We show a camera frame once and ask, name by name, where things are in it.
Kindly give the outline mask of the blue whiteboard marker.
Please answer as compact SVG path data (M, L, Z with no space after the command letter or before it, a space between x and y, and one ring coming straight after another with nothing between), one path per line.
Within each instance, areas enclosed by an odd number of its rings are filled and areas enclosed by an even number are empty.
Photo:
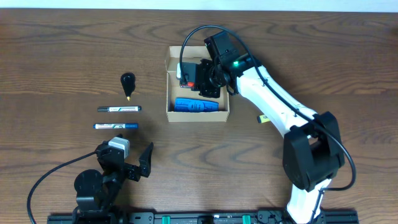
M96 123L93 125L94 129L138 129L137 123Z

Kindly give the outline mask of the cardboard box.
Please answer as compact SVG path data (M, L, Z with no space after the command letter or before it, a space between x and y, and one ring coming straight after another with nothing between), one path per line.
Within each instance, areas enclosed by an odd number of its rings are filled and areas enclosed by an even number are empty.
M180 74L180 46L170 46L166 51L167 81L166 115L169 122L225 122L229 115L229 95L226 88L219 98L205 98L189 87L182 88Z

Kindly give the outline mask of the black whiteboard marker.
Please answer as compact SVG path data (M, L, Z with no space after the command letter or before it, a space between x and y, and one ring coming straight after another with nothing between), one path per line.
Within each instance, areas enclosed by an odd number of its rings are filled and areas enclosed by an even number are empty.
M141 109L141 106L100 106L97 112L138 112Z

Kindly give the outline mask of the yellow highlighter with dark cap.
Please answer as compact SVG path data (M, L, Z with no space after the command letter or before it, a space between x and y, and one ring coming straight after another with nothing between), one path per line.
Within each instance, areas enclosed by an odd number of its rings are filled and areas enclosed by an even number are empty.
M260 124L261 123L267 123L269 121L270 121L270 119L264 114L262 114L262 115L257 117L257 122L260 123Z

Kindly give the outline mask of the black teardrop-shaped tool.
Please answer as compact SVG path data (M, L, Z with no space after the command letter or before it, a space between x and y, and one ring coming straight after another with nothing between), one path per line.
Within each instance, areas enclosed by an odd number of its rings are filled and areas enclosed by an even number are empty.
M127 72L121 75L121 84L127 100L131 99L131 95L136 88L136 78L132 72Z

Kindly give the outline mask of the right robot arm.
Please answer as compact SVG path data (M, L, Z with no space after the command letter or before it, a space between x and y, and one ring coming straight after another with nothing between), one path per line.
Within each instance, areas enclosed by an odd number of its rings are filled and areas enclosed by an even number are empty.
M318 222L323 195L345 164L338 122L331 113L318 114L293 98L252 53L239 52L232 35L222 30L206 38L209 57L198 63L184 62L183 45L176 73L180 86L205 98L219 98L225 88L256 105L283 137L282 163L292 183L285 214L267 222Z

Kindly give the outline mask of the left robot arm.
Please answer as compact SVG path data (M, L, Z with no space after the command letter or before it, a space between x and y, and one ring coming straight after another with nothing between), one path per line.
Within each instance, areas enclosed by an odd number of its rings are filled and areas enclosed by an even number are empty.
M73 223L129 223L128 214L115 205L125 180L138 182L151 173L154 144L150 143L139 158L139 165L125 162L129 141L115 137L104 141L95 150L102 172L88 169L74 182L78 211Z

